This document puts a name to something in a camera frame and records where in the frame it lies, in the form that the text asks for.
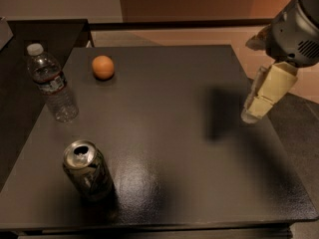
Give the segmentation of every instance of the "can top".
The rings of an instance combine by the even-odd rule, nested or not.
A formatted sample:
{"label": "can top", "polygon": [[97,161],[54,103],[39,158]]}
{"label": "can top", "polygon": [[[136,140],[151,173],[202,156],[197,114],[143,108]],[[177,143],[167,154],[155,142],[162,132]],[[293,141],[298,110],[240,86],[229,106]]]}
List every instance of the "can top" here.
{"label": "can top", "polygon": [[64,164],[71,169],[88,166],[95,158],[97,148],[88,140],[77,140],[64,151]]}

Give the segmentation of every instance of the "orange ball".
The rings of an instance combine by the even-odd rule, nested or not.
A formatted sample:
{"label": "orange ball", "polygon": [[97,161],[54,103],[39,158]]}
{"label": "orange ball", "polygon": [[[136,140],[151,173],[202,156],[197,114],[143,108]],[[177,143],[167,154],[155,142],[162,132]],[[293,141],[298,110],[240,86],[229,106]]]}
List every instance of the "orange ball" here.
{"label": "orange ball", "polygon": [[114,74],[113,61],[107,56],[98,56],[92,62],[92,71],[99,80],[107,80]]}

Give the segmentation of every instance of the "floor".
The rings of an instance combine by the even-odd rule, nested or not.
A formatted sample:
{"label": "floor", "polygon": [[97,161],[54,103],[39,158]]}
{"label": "floor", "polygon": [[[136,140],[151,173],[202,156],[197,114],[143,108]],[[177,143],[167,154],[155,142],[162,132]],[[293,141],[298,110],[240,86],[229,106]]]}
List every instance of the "floor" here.
{"label": "floor", "polygon": [[[164,31],[97,31],[96,47],[230,44],[249,78],[272,60],[253,52],[245,42],[262,26],[227,29],[185,29]],[[299,81],[270,112],[269,117],[282,140],[315,207],[319,210],[319,67],[302,69]],[[291,226],[295,239],[319,238],[319,221]]]}

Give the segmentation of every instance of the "aluminum can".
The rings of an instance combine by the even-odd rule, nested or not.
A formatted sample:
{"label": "aluminum can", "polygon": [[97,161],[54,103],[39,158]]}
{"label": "aluminum can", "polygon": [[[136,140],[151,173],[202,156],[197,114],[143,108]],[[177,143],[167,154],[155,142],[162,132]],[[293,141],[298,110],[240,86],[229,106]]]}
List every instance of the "aluminum can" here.
{"label": "aluminum can", "polygon": [[113,189],[104,157],[90,141],[77,140],[65,149],[63,169],[88,201],[99,201]]}

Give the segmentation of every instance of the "gray tabletop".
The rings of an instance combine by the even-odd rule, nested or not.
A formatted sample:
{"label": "gray tabletop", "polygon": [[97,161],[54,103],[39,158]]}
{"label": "gray tabletop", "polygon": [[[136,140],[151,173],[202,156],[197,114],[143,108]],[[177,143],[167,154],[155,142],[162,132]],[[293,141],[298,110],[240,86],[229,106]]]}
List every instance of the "gray tabletop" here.
{"label": "gray tabletop", "polygon": [[[92,76],[98,55],[116,74]],[[42,110],[0,194],[0,229],[216,228],[317,218],[268,118],[240,119],[250,84],[230,46],[73,50],[80,113]],[[115,193],[81,201],[62,170],[77,139],[104,154]]]}

